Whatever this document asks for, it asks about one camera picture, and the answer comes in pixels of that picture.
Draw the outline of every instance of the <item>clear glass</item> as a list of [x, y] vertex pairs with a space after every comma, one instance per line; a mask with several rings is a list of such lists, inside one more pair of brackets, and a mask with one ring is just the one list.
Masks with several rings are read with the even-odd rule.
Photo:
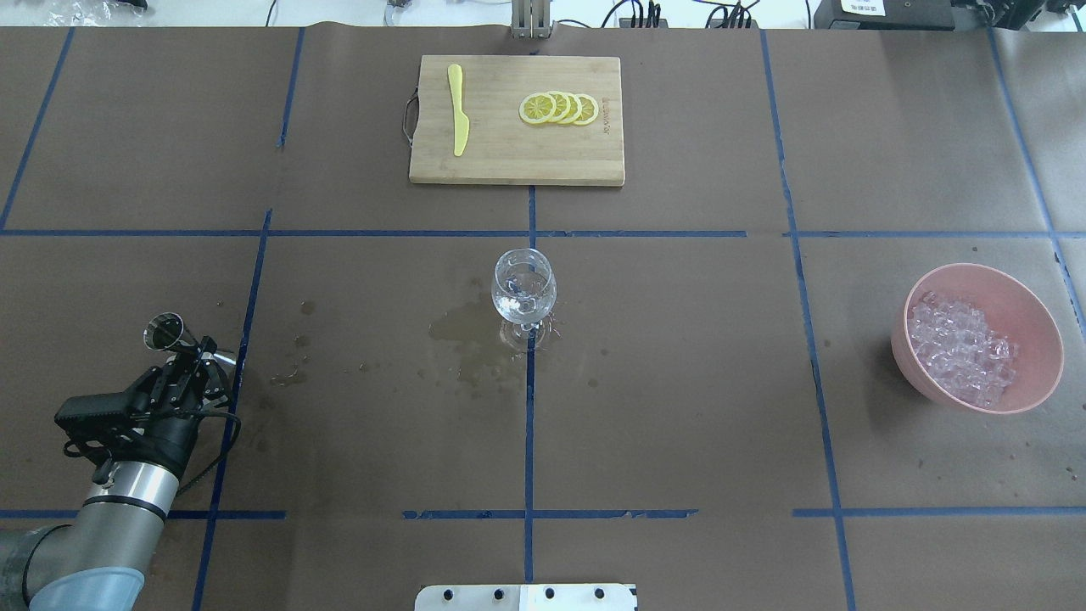
[[507, 344], [525, 349], [533, 331], [536, 344], [543, 340], [548, 327], [541, 322], [554, 308], [558, 284], [542, 252], [518, 247], [498, 257], [490, 292], [494, 308], [506, 320], [502, 339]]

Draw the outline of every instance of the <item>glass base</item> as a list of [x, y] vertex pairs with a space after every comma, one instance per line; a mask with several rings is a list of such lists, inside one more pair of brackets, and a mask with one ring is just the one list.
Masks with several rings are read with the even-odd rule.
[[528, 341], [532, 333], [535, 334], [535, 348], [539, 349], [540, 344], [546, 342], [546, 339], [551, 335], [551, 317], [540, 321], [534, 329], [530, 327], [525, 329], [525, 326], [502, 321], [502, 329], [498, 331], [498, 336], [502, 339], [503, 344], [513, 348], [518, 354], [527, 354]]

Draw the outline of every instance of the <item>ice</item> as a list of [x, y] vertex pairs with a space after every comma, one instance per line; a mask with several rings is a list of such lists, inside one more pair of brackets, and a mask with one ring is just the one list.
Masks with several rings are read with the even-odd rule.
[[908, 329], [924, 370], [958, 399], [993, 408], [1014, 383], [1018, 344], [988, 329], [972, 303], [926, 292], [912, 308]]

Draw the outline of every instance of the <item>knife handle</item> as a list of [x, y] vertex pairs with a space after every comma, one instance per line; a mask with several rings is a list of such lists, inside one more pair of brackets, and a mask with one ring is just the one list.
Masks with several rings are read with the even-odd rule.
[[460, 97], [464, 91], [464, 68], [460, 64], [449, 64], [449, 89], [453, 93], [453, 110], [463, 112]]

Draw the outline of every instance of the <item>light blue joint cover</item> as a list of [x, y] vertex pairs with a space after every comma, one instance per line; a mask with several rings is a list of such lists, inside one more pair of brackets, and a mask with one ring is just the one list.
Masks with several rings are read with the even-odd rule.
[[41, 588], [30, 611], [130, 611], [141, 589], [143, 574], [135, 569], [88, 569]]

